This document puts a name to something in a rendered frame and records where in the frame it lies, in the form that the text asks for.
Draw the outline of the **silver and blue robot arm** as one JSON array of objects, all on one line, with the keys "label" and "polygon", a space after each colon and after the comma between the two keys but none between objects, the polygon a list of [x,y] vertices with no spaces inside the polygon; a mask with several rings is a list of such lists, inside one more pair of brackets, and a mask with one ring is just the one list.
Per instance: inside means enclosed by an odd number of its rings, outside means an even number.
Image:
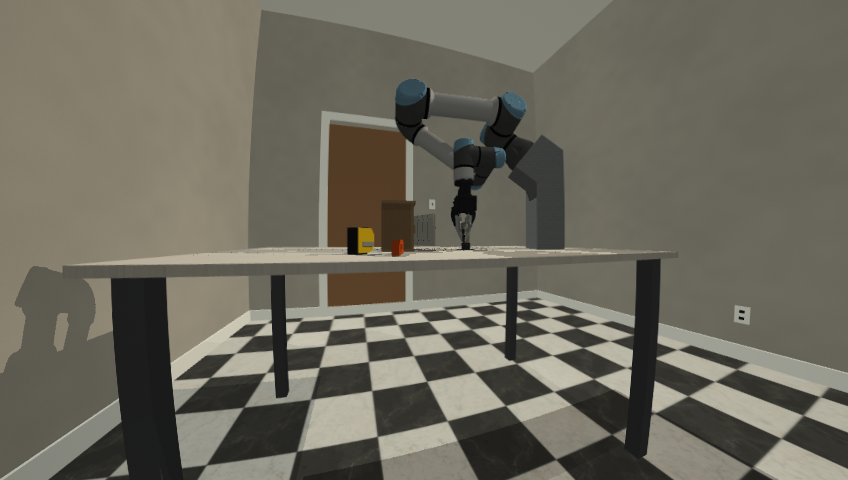
[{"label": "silver and blue robot arm", "polygon": [[[454,181],[472,179],[472,190],[480,189],[492,170],[505,162],[513,170],[534,144],[513,133],[527,110],[525,101],[513,92],[488,100],[434,93],[424,82],[408,79],[398,85],[395,101],[395,122],[402,135],[451,168]],[[422,123],[431,116],[487,122],[480,134],[486,147],[460,138],[452,148]]]}]

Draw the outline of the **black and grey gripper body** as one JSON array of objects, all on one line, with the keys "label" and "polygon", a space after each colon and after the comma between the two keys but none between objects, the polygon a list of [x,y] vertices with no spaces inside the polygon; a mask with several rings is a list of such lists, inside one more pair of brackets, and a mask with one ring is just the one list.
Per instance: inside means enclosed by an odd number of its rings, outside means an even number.
[{"label": "black and grey gripper body", "polygon": [[[462,183],[463,191],[462,191]],[[471,184],[472,183],[472,184]],[[454,186],[459,187],[459,195],[454,198],[454,210],[458,213],[474,213],[477,211],[477,196],[472,196],[471,194],[471,186],[474,185],[474,181],[472,179],[459,179],[454,181]],[[457,198],[458,197],[458,198]]]}]

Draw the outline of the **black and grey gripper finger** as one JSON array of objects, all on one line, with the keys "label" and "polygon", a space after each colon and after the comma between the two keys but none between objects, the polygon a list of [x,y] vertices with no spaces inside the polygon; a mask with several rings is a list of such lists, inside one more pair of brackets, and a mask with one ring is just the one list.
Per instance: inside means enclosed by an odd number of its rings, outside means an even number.
[{"label": "black and grey gripper finger", "polygon": [[461,229],[461,228],[462,228],[462,225],[461,225],[462,218],[460,217],[460,214],[458,215],[458,213],[454,210],[454,207],[451,207],[451,219],[452,219],[452,222],[453,222],[453,224],[454,224],[454,226],[455,226],[455,229],[456,229],[456,231],[457,231],[457,233],[458,233],[458,236],[459,236],[460,240],[463,242],[463,235],[462,235],[462,233],[461,233],[461,230],[462,230],[462,229]]},{"label": "black and grey gripper finger", "polygon": [[[470,215],[469,215],[469,214],[470,214]],[[470,213],[470,212],[469,212],[469,213],[468,213],[468,215],[467,215],[467,217],[465,217],[465,223],[466,223],[466,227],[465,227],[465,234],[464,234],[464,240],[465,240],[465,241],[466,241],[466,240],[467,240],[467,238],[468,238],[468,235],[469,235],[470,230],[471,230],[471,228],[472,228],[472,224],[473,224],[473,222],[474,222],[475,216],[476,216],[476,212],[474,212],[474,213]],[[470,222],[471,222],[471,223],[470,223]]]}]

